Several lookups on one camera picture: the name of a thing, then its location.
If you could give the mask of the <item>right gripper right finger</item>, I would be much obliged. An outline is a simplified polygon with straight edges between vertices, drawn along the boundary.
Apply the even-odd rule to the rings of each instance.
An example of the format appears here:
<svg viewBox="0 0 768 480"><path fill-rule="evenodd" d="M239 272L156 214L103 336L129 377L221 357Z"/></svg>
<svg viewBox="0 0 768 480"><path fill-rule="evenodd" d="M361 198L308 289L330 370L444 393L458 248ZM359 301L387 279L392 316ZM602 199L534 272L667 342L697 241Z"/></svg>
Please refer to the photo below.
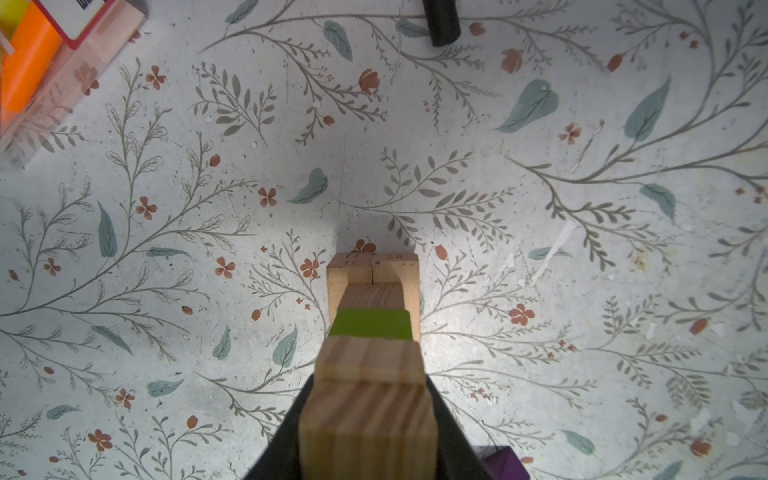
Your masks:
<svg viewBox="0 0 768 480"><path fill-rule="evenodd" d="M429 376L426 386L433 399L437 421L437 480L491 480L492 475L477 456L449 407Z"/></svg>

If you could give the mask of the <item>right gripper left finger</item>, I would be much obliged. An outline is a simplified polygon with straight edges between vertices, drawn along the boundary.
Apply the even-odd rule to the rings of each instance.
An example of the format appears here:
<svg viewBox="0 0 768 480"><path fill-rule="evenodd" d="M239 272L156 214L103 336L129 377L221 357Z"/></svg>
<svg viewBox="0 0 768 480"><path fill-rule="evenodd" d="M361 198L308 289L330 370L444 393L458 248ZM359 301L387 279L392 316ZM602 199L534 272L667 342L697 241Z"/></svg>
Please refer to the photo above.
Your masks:
<svg viewBox="0 0 768 480"><path fill-rule="evenodd" d="M276 431L273 439L244 480L301 480L299 418L314 385L310 375Z"/></svg>

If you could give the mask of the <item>purple block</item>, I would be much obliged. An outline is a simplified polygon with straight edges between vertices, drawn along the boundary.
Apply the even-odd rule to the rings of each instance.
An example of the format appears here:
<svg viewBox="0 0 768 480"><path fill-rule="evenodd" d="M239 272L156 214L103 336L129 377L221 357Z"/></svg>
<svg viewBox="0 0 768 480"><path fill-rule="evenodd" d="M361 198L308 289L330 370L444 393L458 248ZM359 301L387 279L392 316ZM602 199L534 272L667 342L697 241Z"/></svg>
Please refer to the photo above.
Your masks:
<svg viewBox="0 0 768 480"><path fill-rule="evenodd" d="M493 479L530 480L530 474L510 446L504 446L487 454L484 464Z"/></svg>

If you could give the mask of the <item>ridged wood block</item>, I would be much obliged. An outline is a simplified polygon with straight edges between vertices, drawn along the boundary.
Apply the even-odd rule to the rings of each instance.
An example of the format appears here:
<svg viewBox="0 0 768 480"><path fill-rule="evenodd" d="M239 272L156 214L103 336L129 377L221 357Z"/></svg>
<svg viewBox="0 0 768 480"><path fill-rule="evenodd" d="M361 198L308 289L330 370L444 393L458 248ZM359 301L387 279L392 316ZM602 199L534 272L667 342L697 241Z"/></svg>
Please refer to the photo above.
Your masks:
<svg viewBox="0 0 768 480"><path fill-rule="evenodd" d="M321 382L302 408L304 479L433 479L438 426L426 387Z"/></svg>
<svg viewBox="0 0 768 480"><path fill-rule="evenodd" d="M426 373L421 347L413 340L330 336L321 346L314 380L425 386Z"/></svg>

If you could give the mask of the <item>green block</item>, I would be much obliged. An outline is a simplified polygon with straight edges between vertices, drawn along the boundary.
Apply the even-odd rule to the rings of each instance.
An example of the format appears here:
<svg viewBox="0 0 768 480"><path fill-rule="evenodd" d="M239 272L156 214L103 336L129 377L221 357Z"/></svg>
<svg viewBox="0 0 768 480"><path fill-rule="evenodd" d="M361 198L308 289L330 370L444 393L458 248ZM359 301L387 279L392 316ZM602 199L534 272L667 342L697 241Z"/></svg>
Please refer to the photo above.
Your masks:
<svg viewBox="0 0 768 480"><path fill-rule="evenodd" d="M328 335L414 339L409 312L397 309L340 308Z"/></svg>

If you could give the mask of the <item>wood block numbered 72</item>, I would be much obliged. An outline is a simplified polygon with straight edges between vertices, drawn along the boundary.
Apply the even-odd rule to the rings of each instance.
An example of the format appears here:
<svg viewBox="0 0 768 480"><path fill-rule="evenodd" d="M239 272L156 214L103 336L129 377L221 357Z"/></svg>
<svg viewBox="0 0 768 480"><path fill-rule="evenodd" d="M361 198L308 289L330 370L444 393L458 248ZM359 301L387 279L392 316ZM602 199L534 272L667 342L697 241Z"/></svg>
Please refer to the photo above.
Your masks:
<svg viewBox="0 0 768 480"><path fill-rule="evenodd" d="M372 263L370 253L337 253L326 268L328 310L330 325L334 324L342 297L349 285L372 284Z"/></svg>

